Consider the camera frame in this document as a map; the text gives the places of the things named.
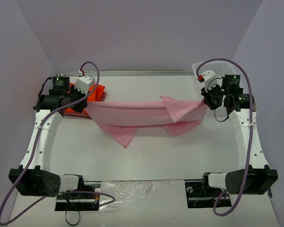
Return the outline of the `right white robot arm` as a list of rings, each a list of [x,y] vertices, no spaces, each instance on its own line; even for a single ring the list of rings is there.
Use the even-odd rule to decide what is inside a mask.
[[[204,88],[201,94],[211,110],[224,106],[227,118],[233,125],[238,146],[238,169],[228,173],[206,173],[200,188],[203,194],[212,195],[227,190],[229,194],[239,194],[244,185],[244,194],[262,195],[277,181],[277,170],[271,169],[261,148],[254,98],[243,92],[240,75],[218,77],[212,70],[204,71],[198,77]]]

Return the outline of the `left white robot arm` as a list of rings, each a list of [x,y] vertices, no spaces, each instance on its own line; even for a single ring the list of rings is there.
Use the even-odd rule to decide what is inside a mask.
[[[81,175],[57,175],[50,171],[50,158],[57,129],[64,110],[71,104],[82,112],[87,106],[86,94],[95,84],[90,76],[81,76],[74,85],[69,77],[52,77],[49,93],[39,94],[35,110],[35,125],[27,152],[20,165],[9,172],[9,180],[23,196],[56,197],[69,191],[75,198],[82,197],[86,186]]]

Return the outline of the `folded orange t shirt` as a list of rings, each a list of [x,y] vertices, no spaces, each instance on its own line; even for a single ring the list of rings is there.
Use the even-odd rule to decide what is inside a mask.
[[[106,98],[106,92],[105,92],[105,86],[103,85],[98,85],[96,90],[88,97],[87,102],[103,102]],[[87,112],[85,111],[85,109],[83,109],[83,111],[80,112],[76,112],[71,108],[68,108],[65,110],[66,113],[68,114],[72,114],[72,113],[78,113],[78,114],[85,114],[88,115]]]

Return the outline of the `white plastic basket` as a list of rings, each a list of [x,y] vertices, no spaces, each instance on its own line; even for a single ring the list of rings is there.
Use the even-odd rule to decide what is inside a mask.
[[[206,63],[199,69],[198,74],[202,75],[204,71],[208,70],[213,71],[217,77],[237,74],[234,66],[227,61],[211,61]]]

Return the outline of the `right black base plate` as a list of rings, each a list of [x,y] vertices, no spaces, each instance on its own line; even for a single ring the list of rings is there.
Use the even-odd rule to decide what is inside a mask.
[[[185,181],[186,201],[189,209],[213,208],[221,189],[205,187],[201,180]]]

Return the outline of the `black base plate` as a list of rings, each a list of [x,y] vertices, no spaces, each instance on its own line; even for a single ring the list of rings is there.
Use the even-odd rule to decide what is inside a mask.
[[[201,180],[185,181],[186,201],[189,209],[213,208],[221,189],[205,187]]]
[[[99,197],[88,193],[60,193],[56,197],[54,211],[98,211]]]

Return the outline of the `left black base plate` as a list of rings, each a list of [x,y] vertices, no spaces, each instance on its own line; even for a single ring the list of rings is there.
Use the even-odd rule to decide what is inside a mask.
[[[54,211],[98,211],[99,197],[88,193],[60,193],[56,197]]]

